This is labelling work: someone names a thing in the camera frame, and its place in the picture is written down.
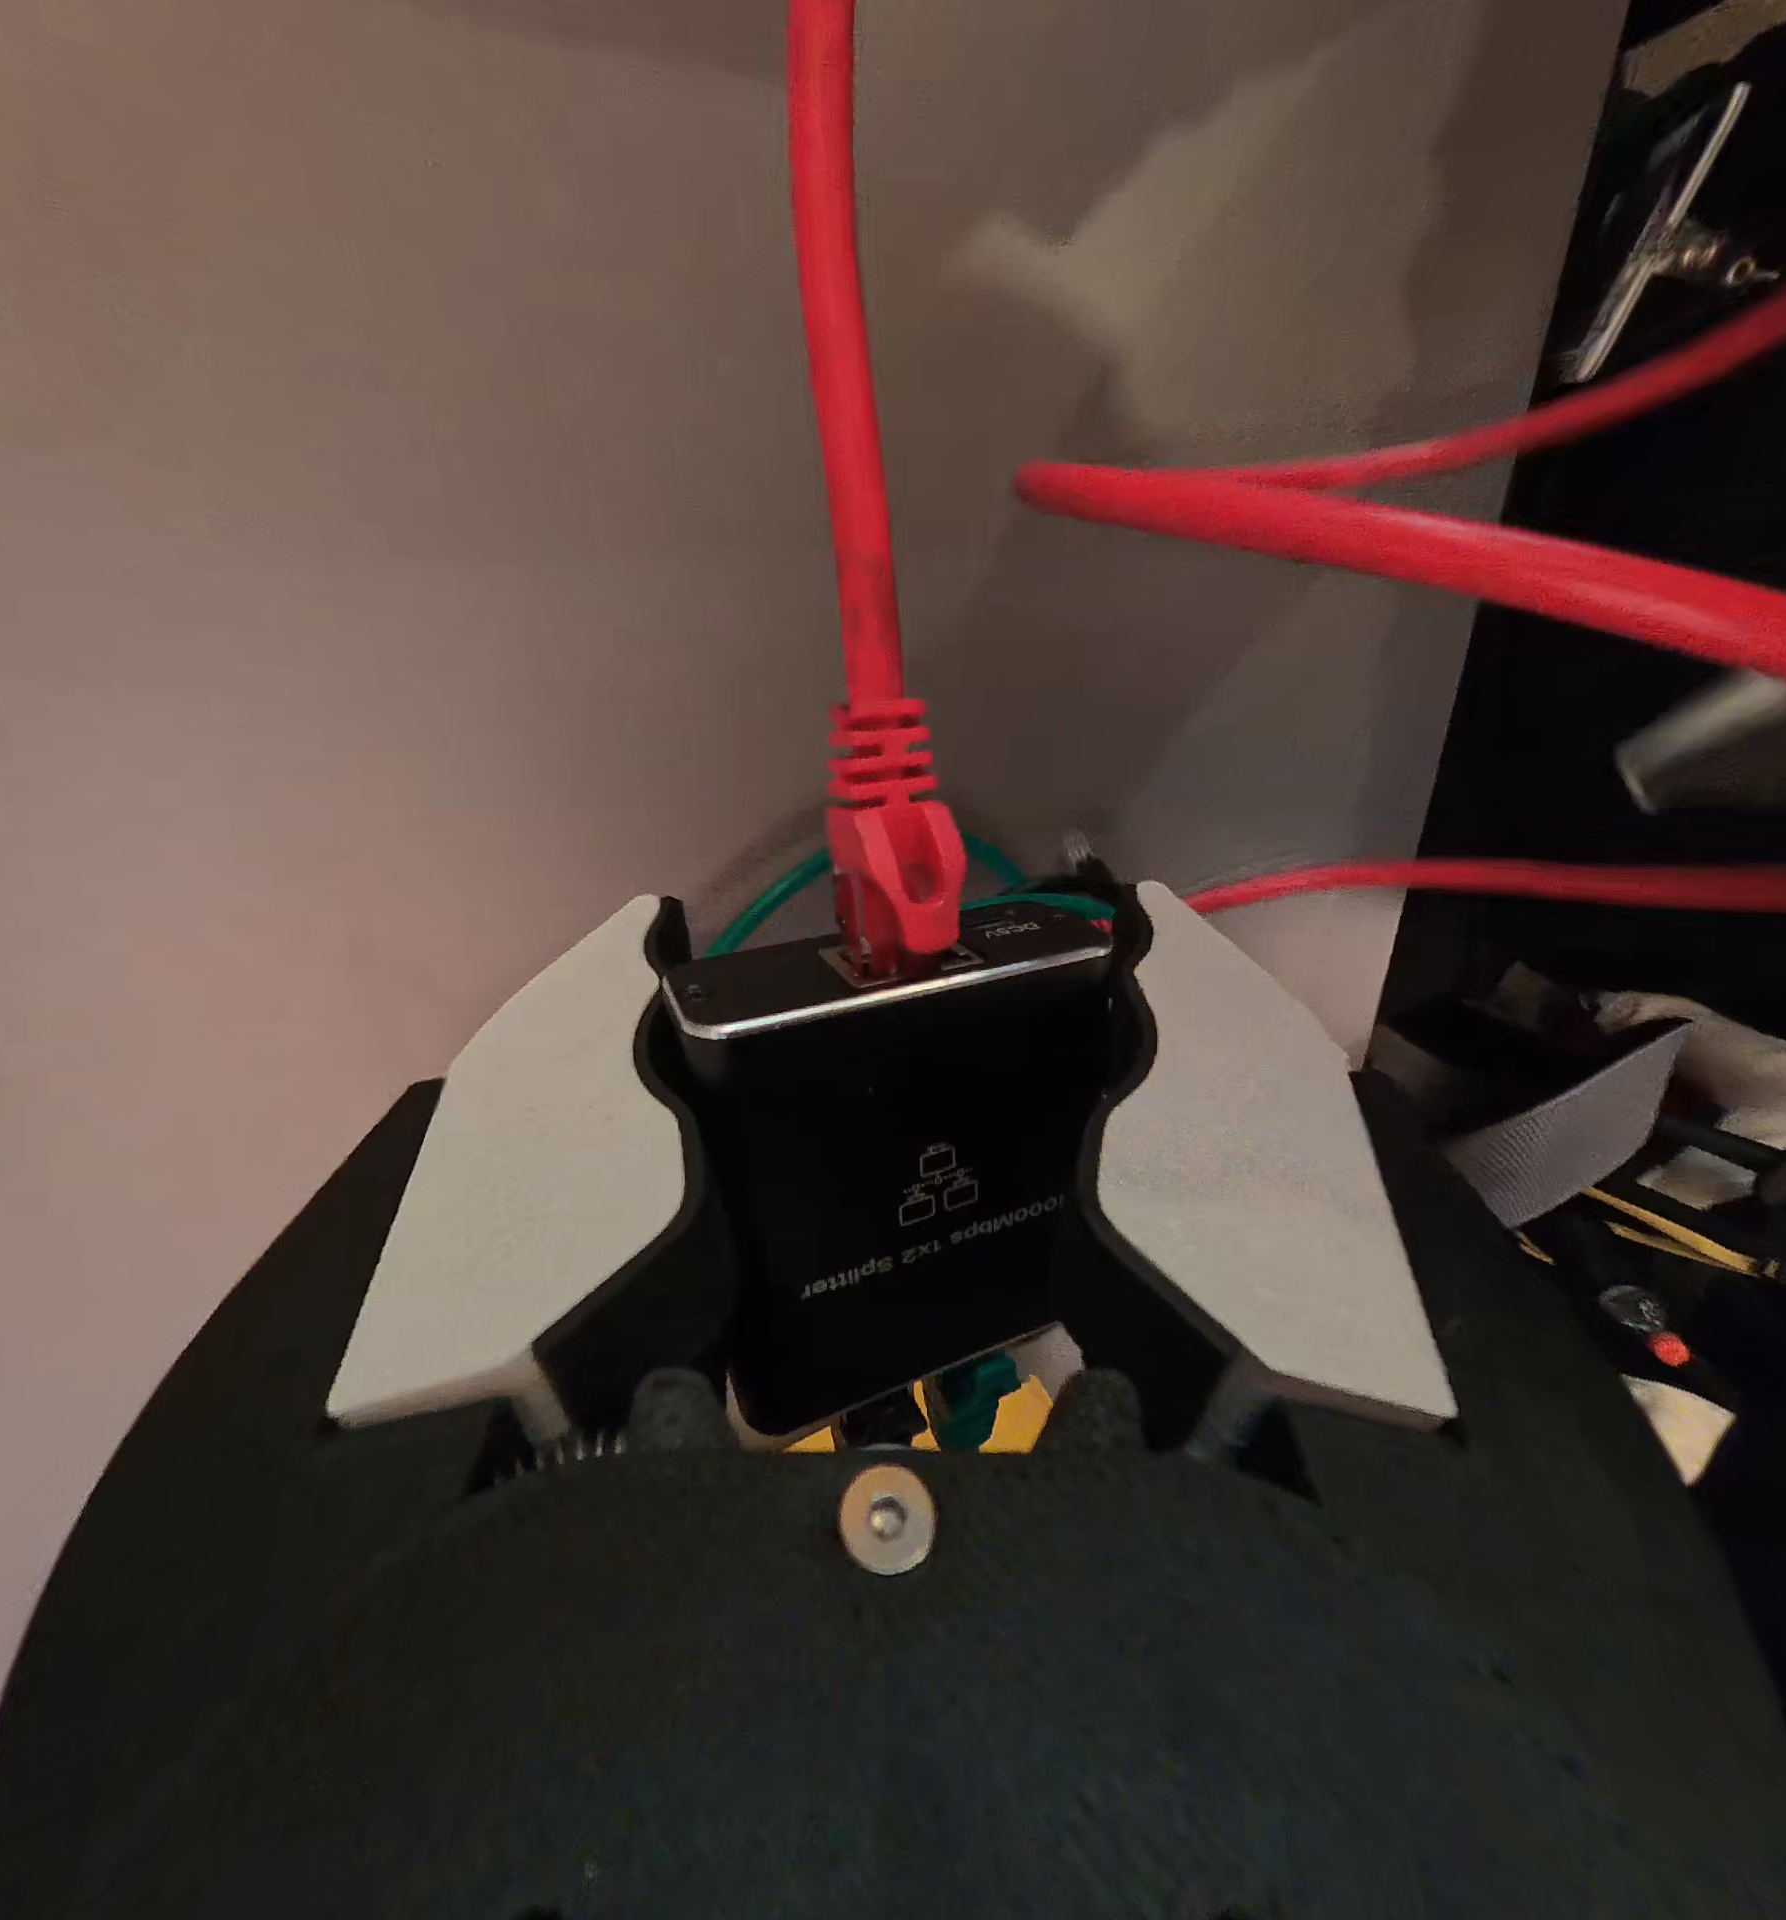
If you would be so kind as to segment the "black ethernet splitter box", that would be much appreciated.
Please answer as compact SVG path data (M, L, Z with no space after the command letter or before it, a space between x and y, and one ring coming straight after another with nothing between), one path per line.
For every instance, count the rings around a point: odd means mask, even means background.
M837 936L662 982L732 1233L732 1398L771 1443L1054 1324L1106 1078L1112 907L1009 892L901 977Z

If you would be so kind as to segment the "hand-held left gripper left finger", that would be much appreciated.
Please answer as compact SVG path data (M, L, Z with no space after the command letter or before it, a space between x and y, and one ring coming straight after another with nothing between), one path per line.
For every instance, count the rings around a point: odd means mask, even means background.
M531 1439L590 1439L653 1372L713 1366L737 1255L662 996L690 953L674 898L629 898L455 1055L331 1421L499 1403Z

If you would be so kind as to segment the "white cloth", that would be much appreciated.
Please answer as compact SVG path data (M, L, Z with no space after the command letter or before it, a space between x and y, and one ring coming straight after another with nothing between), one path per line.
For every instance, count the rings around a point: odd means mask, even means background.
M1593 996L1593 1009L1609 1035L1676 1021L1680 1048L1671 1076L1673 1106L1697 1109L1727 1134L1786 1145L1786 1038L1682 996L1607 992Z

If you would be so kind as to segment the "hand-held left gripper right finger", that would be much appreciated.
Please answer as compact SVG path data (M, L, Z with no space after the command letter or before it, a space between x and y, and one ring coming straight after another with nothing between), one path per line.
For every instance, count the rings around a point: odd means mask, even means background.
M1436 1431L1457 1395L1344 1051L1158 880L1120 890L1106 1078L1064 1221L1064 1326L1158 1453L1294 1403Z

